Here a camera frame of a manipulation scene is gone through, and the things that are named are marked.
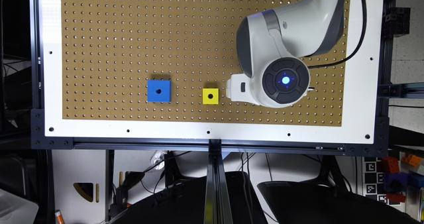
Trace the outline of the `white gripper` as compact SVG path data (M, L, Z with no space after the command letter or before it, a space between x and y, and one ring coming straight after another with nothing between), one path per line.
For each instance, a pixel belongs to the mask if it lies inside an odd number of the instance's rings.
M233 74L226 82L226 96L231 101L260 105L258 98L261 88L258 77L249 78L245 74Z

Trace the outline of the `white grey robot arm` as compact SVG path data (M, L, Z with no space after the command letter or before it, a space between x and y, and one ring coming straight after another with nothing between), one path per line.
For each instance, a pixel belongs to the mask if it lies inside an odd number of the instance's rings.
M345 0L301 0L245 17L237 30L242 73L226 83L231 101L283 108L306 96L309 68L301 61L330 51L344 29Z

